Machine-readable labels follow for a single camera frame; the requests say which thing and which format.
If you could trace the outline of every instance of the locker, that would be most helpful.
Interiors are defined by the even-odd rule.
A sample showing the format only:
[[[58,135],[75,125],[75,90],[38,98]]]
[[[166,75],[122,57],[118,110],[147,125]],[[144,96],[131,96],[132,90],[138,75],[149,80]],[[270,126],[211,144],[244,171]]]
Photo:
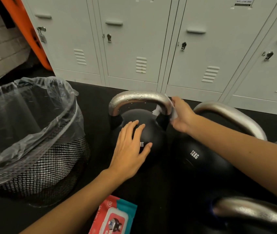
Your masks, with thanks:
[[[277,0],[254,0],[249,7],[235,3],[187,0],[167,93],[218,100]]]
[[[53,70],[67,75],[75,71],[97,74],[99,67],[86,0],[23,0],[34,28],[44,27],[44,50]]]
[[[108,76],[157,83],[171,0],[98,0],[98,5]]]
[[[277,114],[277,33],[263,48],[229,104]]]

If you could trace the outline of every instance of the forearm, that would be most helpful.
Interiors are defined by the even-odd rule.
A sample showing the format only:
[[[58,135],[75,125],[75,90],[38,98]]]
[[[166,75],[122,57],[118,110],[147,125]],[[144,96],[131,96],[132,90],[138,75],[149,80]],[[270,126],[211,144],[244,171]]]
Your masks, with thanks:
[[[76,233],[105,198],[122,182],[123,179],[117,174],[111,174],[108,169],[103,170],[90,184],[59,204],[21,233]]]
[[[194,115],[188,134],[277,195],[277,144]]]

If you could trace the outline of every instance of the person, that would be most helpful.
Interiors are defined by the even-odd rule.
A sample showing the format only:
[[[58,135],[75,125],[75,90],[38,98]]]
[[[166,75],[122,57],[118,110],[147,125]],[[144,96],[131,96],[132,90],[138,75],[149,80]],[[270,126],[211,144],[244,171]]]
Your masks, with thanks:
[[[178,115],[171,122],[176,130],[200,141],[277,196],[277,144],[196,115],[178,97],[172,97],[172,101]],[[132,138],[137,124],[138,121],[129,122],[122,128],[108,169],[21,233],[76,233],[108,195],[136,174],[148,156],[151,143],[139,154],[144,124],[135,130]]]

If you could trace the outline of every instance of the plastic trash bag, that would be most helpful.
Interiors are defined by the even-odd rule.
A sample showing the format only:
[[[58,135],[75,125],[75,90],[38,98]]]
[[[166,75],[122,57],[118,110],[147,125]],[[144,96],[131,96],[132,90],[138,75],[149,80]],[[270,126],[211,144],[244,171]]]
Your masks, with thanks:
[[[24,77],[0,86],[0,174],[10,167],[0,184],[29,168],[53,145],[85,135],[77,95],[68,82],[54,76]],[[34,149],[34,158],[18,164]]]

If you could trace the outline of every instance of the person's right hand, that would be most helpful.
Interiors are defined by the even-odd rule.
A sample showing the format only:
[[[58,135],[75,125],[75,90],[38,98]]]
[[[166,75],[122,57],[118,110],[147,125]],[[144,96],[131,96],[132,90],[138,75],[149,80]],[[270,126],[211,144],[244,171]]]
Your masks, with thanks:
[[[172,102],[175,106],[178,117],[175,118],[171,124],[173,128],[179,132],[187,133],[191,126],[191,121],[196,114],[183,99],[172,97]]]

